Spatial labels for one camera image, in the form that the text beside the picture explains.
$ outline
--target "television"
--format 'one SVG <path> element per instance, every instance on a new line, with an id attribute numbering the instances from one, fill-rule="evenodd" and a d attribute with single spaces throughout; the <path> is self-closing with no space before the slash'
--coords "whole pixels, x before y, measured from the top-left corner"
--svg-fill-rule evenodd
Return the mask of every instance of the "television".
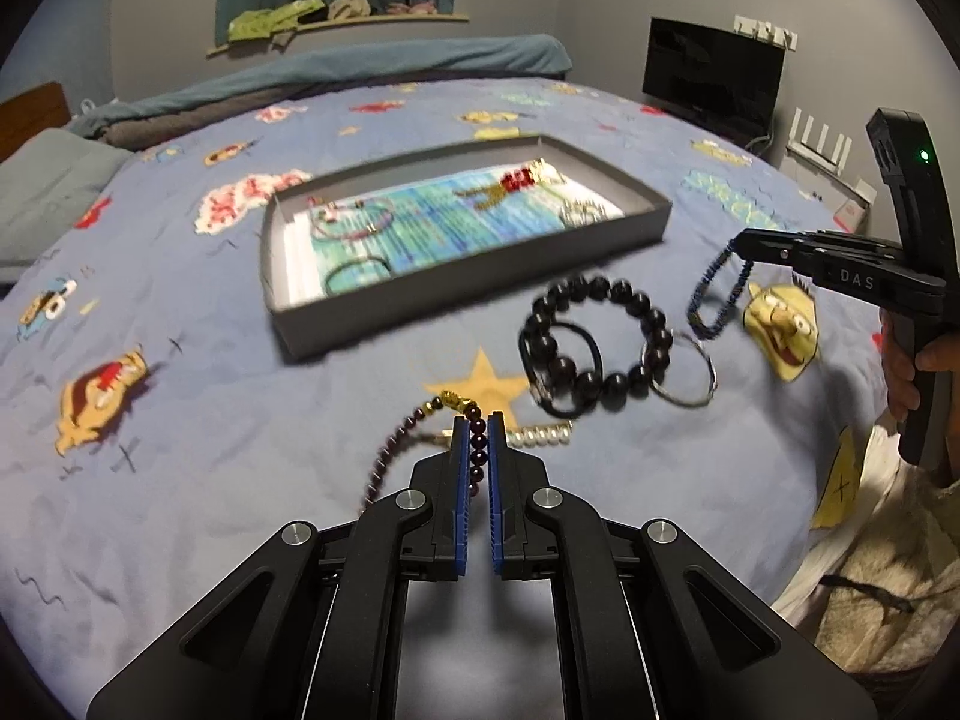
<path id="1" fill-rule="evenodd" d="M 734 32 L 653 19 L 643 93 L 743 146 L 773 129 L 785 56 Z"/>

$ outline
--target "gray wall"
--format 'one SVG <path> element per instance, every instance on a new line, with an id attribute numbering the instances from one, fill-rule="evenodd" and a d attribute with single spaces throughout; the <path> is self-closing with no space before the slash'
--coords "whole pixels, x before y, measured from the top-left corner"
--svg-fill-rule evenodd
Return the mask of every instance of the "gray wall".
<path id="1" fill-rule="evenodd" d="M 44 0 L 0 67 L 0 101 L 59 81 L 72 113 L 85 98 L 109 103 L 109 9 L 110 0 Z"/>
<path id="2" fill-rule="evenodd" d="M 205 58 L 212 47 L 216 0 L 113 0 L 110 15 L 113 79 L 122 100 L 178 89 L 277 56 Z M 456 0 L 469 23 L 357 25 L 299 35 L 288 53 L 344 43 L 431 37 L 556 33 L 559 0 Z"/>
<path id="3" fill-rule="evenodd" d="M 797 106 L 853 138 L 845 177 L 880 190 L 872 234 L 896 237 L 889 193 L 880 182 L 865 124 L 878 107 L 925 117 L 947 190 L 960 209 L 960 71 L 914 0 L 560 0 L 558 37 L 573 58 L 573 79 L 638 98 L 650 18 L 733 27 L 736 14 L 800 35 L 787 57 L 779 99 L 779 165 Z M 954 210 L 960 231 L 960 210 Z"/>

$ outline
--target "metal bolt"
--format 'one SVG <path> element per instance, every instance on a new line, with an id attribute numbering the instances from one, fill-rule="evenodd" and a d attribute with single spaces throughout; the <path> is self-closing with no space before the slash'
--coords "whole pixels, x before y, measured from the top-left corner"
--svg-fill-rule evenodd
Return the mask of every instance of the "metal bolt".
<path id="1" fill-rule="evenodd" d="M 677 540 L 677 529 L 669 522 L 659 519 L 650 523 L 650 527 L 647 528 L 647 536 L 650 536 L 651 540 L 658 544 L 669 544 Z"/>
<path id="2" fill-rule="evenodd" d="M 555 509 L 563 503 L 563 495 L 554 488 L 540 488 L 534 493 L 534 503 L 541 509 Z"/>
<path id="3" fill-rule="evenodd" d="M 402 490 L 397 493 L 397 506 L 407 512 L 416 512 L 426 503 L 426 495 L 419 490 Z"/>
<path id="4" fill-rule="evenodd" d="M 292 547 L 300 546 L 310 541 L 310 526 L 305 522 L 291 522 L 283 529 L 280 537 Z"/>

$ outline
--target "gray box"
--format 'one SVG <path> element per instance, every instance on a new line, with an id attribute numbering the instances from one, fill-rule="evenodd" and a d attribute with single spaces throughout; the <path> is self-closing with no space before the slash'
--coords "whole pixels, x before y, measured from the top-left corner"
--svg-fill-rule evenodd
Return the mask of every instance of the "gray box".
<path id="1" fill-rule="evenodd" d="M 536 159 L 546 160 L 606 197 L 624 215 L 396 275 L 363 289 L 291 304 L 283 229 L 308 207 L 311 194 L 335 201 L 465 170 Z M 497 290 L 659 242 L 670 209 L 670 200 L 642 181 L 546 135 L 455 143 L 348 167 L 276 194 L 264 215 L 260 278 L 277 333 L 290 357 L 299 360 Z"/>

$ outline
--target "blue bed sheet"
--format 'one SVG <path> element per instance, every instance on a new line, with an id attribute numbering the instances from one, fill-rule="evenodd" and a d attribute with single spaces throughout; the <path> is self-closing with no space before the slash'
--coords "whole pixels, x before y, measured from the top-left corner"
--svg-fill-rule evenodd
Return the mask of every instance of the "blue bed sheet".
<path id="1" fill-rule="evenodd" d="M 677 329 L 701 274 L 745 225 L 832 226 L 792 181 L 734 146 L 542 79 L 353 89 L 133 159 L 0 303 L 0 613 L 75 716 L 281 525 L 354 518 L 381 437 L 430 391 L 453 386 L 520 424 L 549 421 L 515 345 L 542 288 L 286 365 L 258 274 L 263 203 L 251 193 L 224 206 L 229 192 L 217 190 L 517 132 L 584 148 L 672 199 L 664 242 L 602 271 L 650 293 Z M 724 298 L 737 272 L 723 268 L 712 295 Z M 800 375 L 778 375 L 733 322 L 709 343 L 720 383 L 709 408 L 632 401 L 578 421 L 570 446 L 535 451 L 552 482 L 603 517 L 675 520 L 770 602 L 835 493 L 834 461 L 845 446 L 862 456 L 883 389 L 874 308 L 793 285 L 774 266 L 757 266 L 752 283 L 771 310 L 790 302 L 791 286 L 815 303 L 817 354 Z M 610 370 L 632 365 L 635 323 L 610 306 L 576 312 Z M 668 381 L 684 386 L 692 366 L 678 350 Z M 427 429 L 448 427 L 433 419 Z M 433 451 L 403 455 L 385 490 L 404 487 Z M 855 487 L 847 480 L 847 495 Z M 485 496 L 473 503 L 467 578 L 411 588 L 397 717 L 562 716 L 548 587 L 491 577 Z"/>

